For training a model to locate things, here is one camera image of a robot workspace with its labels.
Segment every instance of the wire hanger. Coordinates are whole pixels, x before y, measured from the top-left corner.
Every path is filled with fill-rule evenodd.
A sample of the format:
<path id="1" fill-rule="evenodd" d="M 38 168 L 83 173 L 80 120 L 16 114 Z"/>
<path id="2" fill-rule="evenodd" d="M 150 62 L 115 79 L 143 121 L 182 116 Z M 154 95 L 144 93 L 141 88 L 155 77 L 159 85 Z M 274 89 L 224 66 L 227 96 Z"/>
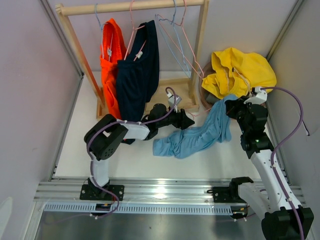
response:
<path id="1" fill-rule="evenodd" d="M 184 2 L 184 13 L 183 13 L 183 16 L 182 16 L 182 19 L 181 19 L 181 23 L 179 24 L 179 23 L 172 22 L 172 24 L 181 27 L 181 29 L 182 29 L 182 31 L 183 31 L 183 34 L 184 34 L 184 37 L 185 37 L 185 39 L 186 39 L 186 41 L 187 41 L 187 43 L 188 43 L 188 45 L 189 45 L 189 48 L 190 48 L 190 50 L 191 50 L 191 52 L 192 52 L 194 62 L 195 62 L 195 63 L 198 65 L 198 67 L 200 68 L 200 70 L 201 70 L 201 75 L 202 75 L 202 76 L 198 73 L 198 71 L 194 68 L 194 66 L 190 63 L 190 61 L 189 61 L 186 57 L 184 57 L 185 60 L 190 64 L 190 66 L 191 66 L 192 69 L 195 71 L 195 73 L 196 73 L 200 78 L 203 78 L 204 75 L 205 75 L 205 74 L 204 74 L 204 71 L 202 70 L 200 64 L 199 64 L 199 63 L 197 62 L 197 60 L 196 60 L 195 53 L 194 53 L 194 51 L 193 51 L 193 49 L 192 49 L 192 47 L 191 47 L 191 45 L 190 45 L 189 39 L 188 39 L 187 34 L 186 34 L 186 32 L 185 32 L 185 29 L 184 29 L 184 19 L 185 19 L 185 15 L 186 15 L 186 11 L 187 11 L 187 3 L 186 3 L 186 0 L 183 0 L 183 2 Z M 161 18 L 163 19 L 163 21 L 164 21 L 164 20 L 167 20 L 167 21 L 171 22 L 171 21 L 168 20 L 167 18 L 162 17 L 160 14 L 158 14 L 157 17 L 161 17 Z M 159 21 L 157 21 L 157 22 L 160 24 L 160 26 L 162 27 L 162 29 L 164 30 L 164 32 L 166 33 L 166 35 L 170 38 L 170 40 L 173 42 L 173 44 L 176 46 L 176 48 L 179 50 L 179 52 L 182 54 L 182 56 L 184 56 L 184 55 L 183 55 L 183 51 L 178 47 L 178 45 L 175 43 L 175 41 L 172 39 L 172 37 L 171 37 L 171 36 L 168 34 L 168 32 L 166 31 L 165 27 L 162 25 L 161 19 L 159 19 Z"/>
<path id="2" fill-rule="evenodd" d="M 101 29 L 101 32 L 102 32 L 102 35 L 101 35 L 101 52 L 102 52 L 102 59 L 105 59 L 105 50 L 104 50 L 104 27 L 105 25 L 108 24 L 108 22 L 105 22 L 104 24 L 101 25 L 101 22 L 99 20 L 99 17 L 98 17 L 98 14 L 97 14 L 97 5 L 98 3 L 95 4 L 94 6 L 94 14 L 95 14 L 95 17 L 96 19 L 98 20 L 98 23 L 99 23 L 99 26 L 100 26 L 100 29 Z M 108 52 L 108 56 L 109 56 L 109 59 L 108 61 L 110 62 L 110 57 L 111 57 L 111 48 L 112 48 L 112 40 L 114 38 L 114 33 L 112 33 L 111 35 L 111 41 L 110 41 L 110 50 Z"/>
<path id="3" fill-rule="evenodd" d="M 145 27 L 144 25 L 143 26 L 140 26 L 140 27 L 137 27 L 135 28 L 135 24 L 134 24 L 134 17 L 133 17 L 133 14 L 132 14 L 132 4 L 134 3 L 135 0 L 132 0 L 131 3 L 130 3 L 130 18 L 131 18 L 131 24 L 132 24 L 132 33 L 131 33 L 131 37 L 130 37 L 130 40 L 129 40 L 129 44 L 128 44 L 128 47 L 126 48 L 126 52 L 125 52 L 125 56 L 124 56 L 124 60 L 126 60 L 127 58 L 127 55 L 128 55 L 128 51 L 129 51 L 129 48 L 130 48 L 130 45 L 131 45 L 131 42 L 132 42 L 132 39 L 134 37 L 134 32 L 135 30 L 138 30 L 138 29 L 142 29 L 143 27 Z M 142 51 L 142 49 L 144 48 L 145 44 L 146 44 L 146 41 L 144 41 L 144 43 L 142 44 L 142 47 L 140 48 L 140 50 L 138 51 L 138 53 L 135 55 L 135 58 L 133 61 L 135 61 L 139 55 L 139 53 Z"/>
<path id="4" fill-rule="evenodd" d="M 168 22 L 173 26 L 173 30 L 174 30 L 174 32 L 175 32 L 175 35 L 176 35 L 177 39 L 178 39 L 179 46 L 180 46 L 180 49 L 181 49 L 181 52 L 182 52 L 183 63 L 184 63 L 184 65 L 186 66 L 186 69 L 187 69 L 187 72 L 188 72 L 188 73 L 187 73 L 186 70 L 182 67 L 182 65 L 181 65 L 181 63 L 179 62 L 179 60 L 177 59 L 176 55 L 175 55 L 174 52 L 172 51 L 172 49 L 171 49 L 170 45 L 168 44 L 168 42 L 167 42 L 167 40 L 166 40 L 166 38 L 165 38 L 165 36 L 164 36 L 164 33 L 162 32 L 161 28 L 159 28 L 159 30 L 160 30 L 160 33 L 161 33 L 162 37 L 164 38 L 164 41 L 165 41 L 167 47 L 170 49 L 172 55 L 174 56 L 175 60 L 176 60 L 177 63 L 180 65 L 181 69 L 184 71 L 184 73 L 186 74 L 186 76 L 187 76 L 188 78 L 190 78 L 190 77 L 191 77 L 191 73 L 190 73 L 190 70 L 189 70 L 188 65 L 187 65 L 186 62 L 185 62 L 185 58 L 186 58 L 186 57 L 185 57 L 185 55 L 184 55 L 183 47 L 182 47 L 181 42 L 180 42 L 179 34 L 177 33 L 177 30 L 176 30 L 176 28 L 175 28 L 176 25 L 174 24 L 175 18 L 176 18 L 176 13 L 177 13 L 177 4 L 176 4 L 176 0 L 173 0 L 173 2 L 174 2 L 174 13 L 173 13 L 173 16 L 172 16 L 172 20 L 169 20 L 169 19 L 167 19 L 167 18 L 160 18 L 160 19 L 159 19 L 159 16 L 160 16 L 159 14 L 156 14 L 156 15 L 155 15 L 155 18 L 156 18 L 156 20 L 157 20 L 157 23 L 158 23 L 158 21 L 168 21 Z"/>

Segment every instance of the white floor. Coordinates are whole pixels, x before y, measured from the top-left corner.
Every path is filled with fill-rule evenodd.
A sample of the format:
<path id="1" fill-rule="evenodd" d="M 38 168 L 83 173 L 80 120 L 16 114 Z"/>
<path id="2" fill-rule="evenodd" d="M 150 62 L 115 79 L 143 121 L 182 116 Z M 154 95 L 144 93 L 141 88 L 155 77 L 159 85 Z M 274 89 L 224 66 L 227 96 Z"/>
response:
<path id="1" fill-rule="evenodd" d="M 181 77 L 181 73 L 177 72 L 162 72 L 161 75 L 163 78 Z M 100 72 L 94 72 L 94 76 L 96 81 L 100 82 Z M 58 161 L 56 177 L 90 175 L 90 158 L 86 152 L 84 136 L 97 123 L 96 109 L 96 96 L 88 79 L 84 77 Z M 206 113 L 197 116 L 195 126 L 201 126 L 206 116 Z M 155 138 L 166 137 L 174 130 L 176 129 L 173 126 L 163 127 Z M 260 179 L 257 170 L 241 148 L 241 131 L 235 120 L 231 120 L 230 131 L 230 142 L 216 143 L 211 148 L 184 159 L 153 156 L 153 139 L 136 140 L 132 145 L 121 144 L 110 158 L 109 176 L 171 179 L 230 179 L 249 176 L 253 180 Z"/>

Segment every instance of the clothes rack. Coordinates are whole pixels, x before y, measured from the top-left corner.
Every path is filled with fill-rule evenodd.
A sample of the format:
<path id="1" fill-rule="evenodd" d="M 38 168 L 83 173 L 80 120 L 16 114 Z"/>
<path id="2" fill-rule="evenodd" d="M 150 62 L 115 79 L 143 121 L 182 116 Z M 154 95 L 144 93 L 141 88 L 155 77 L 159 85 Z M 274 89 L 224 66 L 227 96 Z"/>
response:
<path id="1" fill-rule="evenodd" d="M 210 0 L 188 0 L 186 5 L 200 6 L 198 25 L 196 31 L 194 54 L 192 66 L 198 70 L 198 62 L 201 55 L 203 39 L 205 34 L 205 23 L 208 15 Z M 80 45 L 75 30 L 70 22 L 69 16 L 76 15 L 87 15 L 95 13 L 115 13 L 115 12 L 127 12 L 130 11 L 130 2 L 119 2 L 119 3 L 105 3 L 105 4 L 92 4 L 92 5 L 79 5 L 79 6 L 63 6 L 62 3 L 55 5 L 55 10 L 64 29 L 64 32 L 69 40 L 69 43 L 75 52 L 75 55 L 82 67 L 84 74 L 87 76 L 93 92 L 97 97 L 97 110 L 96 118 L 99 120 L 108 113 L 108 108 L 105 103 L 103 89 L 97 84 L 97 81 L 92 73 L 89 63 L 86 59 L 84 51 Z M 176 0 L 177 7 L 184 7 L 183 0 Z M 163 9 L 163 8 L 174 8 L 175 4 L 172 0 L 146 0 L 136 1 L 132 5 L 131 10 L 150 10 L 150 9 Z M 144 114 L 148 114 L 153 108 L 154 104 L 162 103 L 168 105 L 168 97 L 164 89 L 168 86 L 173 86 L 176 93 L 181 96 L 182 102 L 179 107 L 184 108 L 188 112 L 197 112 L 199 110 L 198 97 L 195 91 L 195 83 L 197 74 L 194 70 L 191 72 L 191 78 L 172 78 L 172 79 L 160 79 L 159 86 L 156 93 L 153 95 L 150 102 L 145 106 Z"/>

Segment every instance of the dark blue garment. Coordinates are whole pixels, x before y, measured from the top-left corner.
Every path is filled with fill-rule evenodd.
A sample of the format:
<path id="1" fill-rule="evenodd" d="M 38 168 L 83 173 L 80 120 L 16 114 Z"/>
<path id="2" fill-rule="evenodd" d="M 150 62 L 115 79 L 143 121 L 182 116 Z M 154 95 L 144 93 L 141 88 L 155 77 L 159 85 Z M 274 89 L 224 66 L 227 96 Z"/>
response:
<path id="1" fill-rule="evenodd" d="M 159 48 L 155 21 L 140 24 L 131 53 L 118 60 L 116 95 L 122 120 L 138 122 L 159 84 Z M 140 58 L 135 57 L 141 49 Z"/>

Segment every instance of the yellow shirt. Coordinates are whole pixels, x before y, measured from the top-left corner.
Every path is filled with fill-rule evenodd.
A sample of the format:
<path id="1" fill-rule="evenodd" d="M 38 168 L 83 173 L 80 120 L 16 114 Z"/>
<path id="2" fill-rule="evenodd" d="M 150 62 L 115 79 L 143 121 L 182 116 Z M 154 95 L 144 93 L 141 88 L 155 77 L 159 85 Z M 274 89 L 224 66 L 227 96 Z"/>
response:
<path id="1" fill-rule="evenodd" d="M 229 94 L 240 98 L 254 87 L 274 87 L 277 83 L 268 61 L 254 52 L 243 53 L 234 47 L 215 51 L 211 55 L 211 64 L 216 73 L 205 77 L 202 87 L 219 99 Z"/>

